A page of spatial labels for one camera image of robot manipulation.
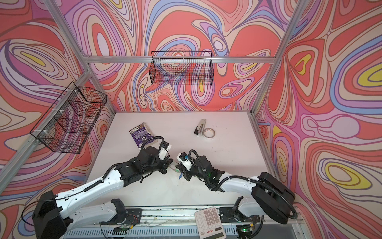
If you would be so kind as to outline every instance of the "black wire mesh basket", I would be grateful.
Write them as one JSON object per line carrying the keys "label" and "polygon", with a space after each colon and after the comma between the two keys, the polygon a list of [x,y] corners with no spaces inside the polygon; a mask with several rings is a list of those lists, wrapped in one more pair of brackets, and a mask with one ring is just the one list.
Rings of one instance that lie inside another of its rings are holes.
{"label": "black wire mesh basket", "polygon": [[33,135],[33,129],[31,135],[52,152],[80,153],[106,101],[106,94],[76,86],[38,135]]}
{"label": "black wire mesh basket", "polygon": [[211,51],[152,51],[150,79],[153,85],[212,85]]}

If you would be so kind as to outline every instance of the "psychedelic patterned wall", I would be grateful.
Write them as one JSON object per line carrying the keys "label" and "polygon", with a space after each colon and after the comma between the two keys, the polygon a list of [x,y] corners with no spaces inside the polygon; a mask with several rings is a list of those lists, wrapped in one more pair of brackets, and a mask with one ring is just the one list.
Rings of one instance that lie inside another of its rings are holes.
{"label": "psychedelic patterned wall", "polygon": [[[210,50],[215,56],[274,56],[296,3],[272,1],[63,1],[86,55]],[[149,64],[92,68],[117,111],[250,110],[269,64],[215,64],[212,86],[151,86]]]}
{"label": "psychedelic patterned wall", "polygon": [[382,238],[382,1],[313,0],[256,117],[313,238]]}
{"label": "psychedelic patterned wall", "polygon": [[[83,72],[40,1],[12,2],[0,2],[0,168],[65,87]],[[46,191],[57,193],[82,184],[110,118],[104,109],[80,154],[37,147],[0,195],[2,239],[34,235],[33,227],[20,220],[26,204]],[[29,223],[33,208],[27,209]]]}
{"label": "psychedelic patterned wall", "polygon": [[269,64],[215,64],[213,85],[151,85],[147,63],[93,63],[116,111],[250,110]]}

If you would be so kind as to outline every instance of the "white table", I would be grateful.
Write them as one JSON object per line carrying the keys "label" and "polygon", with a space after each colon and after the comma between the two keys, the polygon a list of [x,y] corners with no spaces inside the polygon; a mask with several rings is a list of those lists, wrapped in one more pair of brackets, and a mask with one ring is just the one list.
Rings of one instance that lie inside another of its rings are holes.
{"label": "white table", "polygon": [[[194,135],[201,119],[207,120],[207,128],[216,131],[213,140],[207,141]],[[129,130],[143,122],[153,135],[163,136],[172,145],[169,151],[171,158],[174,158],[172,168],[175,168],[179,153],[194,149],[199,155],[205,155],[213,167],[233,175],[258,176],[268,171],[247,112],[117,113],[88,182],[102,176],[112,164],[138,155],[139,148]],[[89,205],[113,198],[120,198],[125,206],[217,205],[233,204],[241,196],[233,192],[211,192],[197,178],[187,182],[184,178],[178,179],[179,176],[171,169],[167,169],[166,175],[154,172],[142,184],[132,183]]]}

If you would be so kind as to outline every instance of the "purple package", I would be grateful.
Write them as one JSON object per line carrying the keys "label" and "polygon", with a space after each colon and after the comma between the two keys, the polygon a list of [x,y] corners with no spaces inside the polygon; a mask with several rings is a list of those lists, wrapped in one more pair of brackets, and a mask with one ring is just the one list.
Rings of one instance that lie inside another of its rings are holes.
{"label": "purple package", "polygon": [[[152,133],[150,132],[149,128],[145,123],[142,123],[138,125],[137,127],[130,130],[130,134],[133,137],[135,143],[140,148],[142,146],[142,143],[150,138],[153,137]],[[157,140],[152,140],[146,145],[150,145],[152,143],[155,143]]]}

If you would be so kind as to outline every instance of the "tape roll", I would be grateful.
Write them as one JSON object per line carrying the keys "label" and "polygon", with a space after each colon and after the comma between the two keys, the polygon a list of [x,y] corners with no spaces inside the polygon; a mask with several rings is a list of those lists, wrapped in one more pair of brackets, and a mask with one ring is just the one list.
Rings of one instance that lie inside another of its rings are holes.
{"label": "tape roll", "polygon": [[215,130],[212,128],[205,128],[203,131],[203,137],[206,140],[212,140],[215,137]]}

